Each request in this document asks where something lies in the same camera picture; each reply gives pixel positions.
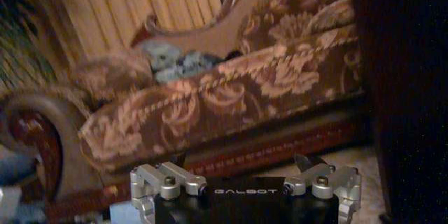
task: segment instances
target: floor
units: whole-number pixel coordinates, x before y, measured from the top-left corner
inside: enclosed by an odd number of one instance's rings
[[[361,209],[353,214],[353,224],[381,223],[378,214],[384,213],[378,164],[372,146],[350,147],[320,156],[336,169],[344,165],[357,167],[362,176]],[[254,176],[292,176],[298,173],[293,164],[258,172]]]

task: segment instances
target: beige curtain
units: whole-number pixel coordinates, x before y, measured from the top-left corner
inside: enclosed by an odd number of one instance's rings
[[[162,28],[188,30],[206,24],[221,6],[220,0],[38,1],[34,42],[61,68],[126,47],[149,14]]]

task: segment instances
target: logo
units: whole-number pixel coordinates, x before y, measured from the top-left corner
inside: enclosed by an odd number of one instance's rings
[[[277,192],[276,189],[257,189],[257,190],[246,189],[244,191],[232,190],[232,189],[228,189],[228,190],[216,189],[214,190],[216,194],[268,194],[268,193],[273,194],[276,192]]]

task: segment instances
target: floral pattern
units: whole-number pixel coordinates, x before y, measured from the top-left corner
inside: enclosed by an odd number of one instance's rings
[[[269,98],[282,96],[286,92],[302,94],[318,82],[317,72],[304,72],[302,66],[310,61],[312,55],[294,55],[290,63],[280,62],[274,69],[264,68],[252,74],[260,85],[261,94]]]
[[[89,161],[120,168],[353,97],[352,22],[350,0],[260,0],[238,32],[244,56],[90,116],[80,130]]]
[[[154,84],[149,62],[138,50],[112,52],[81,63],[74,68],[72,80],[98,101],[126,97]]]

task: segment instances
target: sofa seat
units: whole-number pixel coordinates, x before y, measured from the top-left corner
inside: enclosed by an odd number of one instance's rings
[[[114,171],[358,95],[356,40],[346,25],[102,106],[78,132],[89,163]]]

